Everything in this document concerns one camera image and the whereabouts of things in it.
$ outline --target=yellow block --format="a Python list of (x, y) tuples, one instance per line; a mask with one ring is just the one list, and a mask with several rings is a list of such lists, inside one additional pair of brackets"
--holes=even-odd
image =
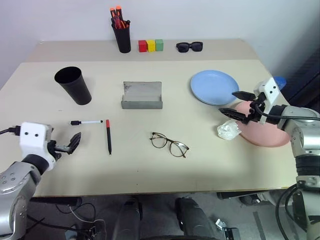
[(147, 40), (146, 43), (148, 44), (148, 52), (155, 52), (156, 51), (156, 41), (155, 40)]

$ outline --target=pink plate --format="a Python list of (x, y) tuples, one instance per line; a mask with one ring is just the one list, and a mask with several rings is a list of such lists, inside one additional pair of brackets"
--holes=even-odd
[[(250, 101), (240, 102), (235, 107), (235, 110), (248, 116), (250, 103)], [(239, 129), (242, 131), (242, 133), (240, 133), (242, 137), (244, 137), (250, 143), (258, 146), (269, 148), (280, 147), (290, 141), (289, 135), (286, 132), (278, 129), (277, 125), (270, 123), (265, 123), (262, 125), (254, 121), (250, 121), (248, 125), (237, 121), (237, 124)]]

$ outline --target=eyeglasses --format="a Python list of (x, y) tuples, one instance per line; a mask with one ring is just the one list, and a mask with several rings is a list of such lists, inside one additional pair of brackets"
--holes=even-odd
[(165, 135), (161, 133), (153, 132), (150, 140), (152, 142), (152, 145), (158, 149), (162, 149), (167, 144), (167, 142), (170, 142), (170, 153), (175, 157), (185, 158), (185, 154), (189, 150), (189, 147), (187, 147), (182, 142), (168, 139)]
[(176, 44), (176, 47), (180, 53), (186, 53), (189, 49), (192, 49), (195, 52), (201, 52), (204, 43), (202, 41), (194, 41), (192, 43), (188, 42), (179, 42)]

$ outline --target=white plastic bag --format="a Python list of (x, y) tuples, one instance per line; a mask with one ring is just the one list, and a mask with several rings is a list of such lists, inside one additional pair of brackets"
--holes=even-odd
[(228, 120), (221, 126), (218, 126), (217, 131), (218, 136), (225, 140), (232, 140), (241, 133), (241, 130), (238, 128), (238, 124), (234, 119)]

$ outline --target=green block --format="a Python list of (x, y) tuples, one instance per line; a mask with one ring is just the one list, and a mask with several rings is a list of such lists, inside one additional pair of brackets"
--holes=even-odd
[(164, 41), (162, 39), (155, 40), (155, 50), (157, 52), (164, 50)]

